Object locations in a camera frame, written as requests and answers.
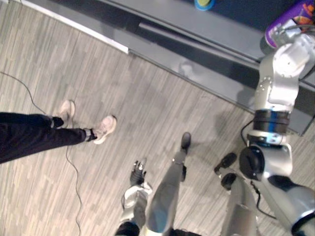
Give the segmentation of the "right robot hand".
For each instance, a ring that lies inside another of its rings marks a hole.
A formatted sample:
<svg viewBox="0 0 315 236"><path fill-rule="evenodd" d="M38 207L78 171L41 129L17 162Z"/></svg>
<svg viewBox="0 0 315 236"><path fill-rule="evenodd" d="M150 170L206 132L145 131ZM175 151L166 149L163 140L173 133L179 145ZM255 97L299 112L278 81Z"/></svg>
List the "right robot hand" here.
<svg viewBox="0 0 315 236"><path fill-rule="evenodd" d="M274 47L280 47L286 43L293 41L294 37L301 34L302 30L292 19L284 24L275 26L271 33L270 38L273 41Z"/></svg>

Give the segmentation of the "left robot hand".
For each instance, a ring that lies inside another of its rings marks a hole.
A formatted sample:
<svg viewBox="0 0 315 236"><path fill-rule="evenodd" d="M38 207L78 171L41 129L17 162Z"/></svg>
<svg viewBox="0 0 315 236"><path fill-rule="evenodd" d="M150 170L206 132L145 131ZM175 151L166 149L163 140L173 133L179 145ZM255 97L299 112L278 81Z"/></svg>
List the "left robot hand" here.
<svg viewBox="0 0 315 236"><path fill-rule="evenodd" d="M144 183L146 171L145 165L147 162L147 158L142 158L140 161L136 160L133 163L129 182L131 186L141 185Z"/></svg>

